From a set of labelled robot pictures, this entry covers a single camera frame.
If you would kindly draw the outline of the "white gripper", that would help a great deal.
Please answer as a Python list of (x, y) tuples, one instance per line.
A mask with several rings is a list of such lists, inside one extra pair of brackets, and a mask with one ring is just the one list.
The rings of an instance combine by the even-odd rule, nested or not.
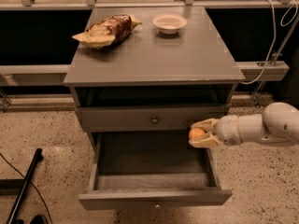
[(205, 119), (195, 122), (191, 128), (200, 128), (206, 132), (201, 136), (190, 136), (189, 144), (196, 148), (217, 147), (221, 142), (228, 146), (241, 144), (237, 115), (224, 116), (219, 120), (214, 118)]

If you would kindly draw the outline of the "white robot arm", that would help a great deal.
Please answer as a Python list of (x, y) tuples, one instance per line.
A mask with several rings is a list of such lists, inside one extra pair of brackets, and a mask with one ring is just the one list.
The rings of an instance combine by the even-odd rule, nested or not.
[(261, 114), (227, 115), (195, 122), (189, 131), (189, 144), (197, 148), (247, 142), (271, 147), (298, 145), (299, 110), (286, 103), (273, 103)]

